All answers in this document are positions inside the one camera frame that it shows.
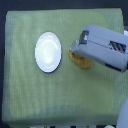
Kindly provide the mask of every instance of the green cloth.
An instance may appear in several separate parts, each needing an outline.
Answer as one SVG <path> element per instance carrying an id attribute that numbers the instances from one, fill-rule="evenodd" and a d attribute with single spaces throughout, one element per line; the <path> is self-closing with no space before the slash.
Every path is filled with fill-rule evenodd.
<path id="1" fill-rule="evenodd" d="M 6 17 L 2 119 L 10 126 L 116 124 L 128 95 L 127 72 L 92 61 L 81 69 L 67 54 L 84 25 L 96 24 L 123 33 L 120 9 L 10 11 Z M 42 72 L 35 46 L 44 32 L 62 46 L 58 69 Z"/>

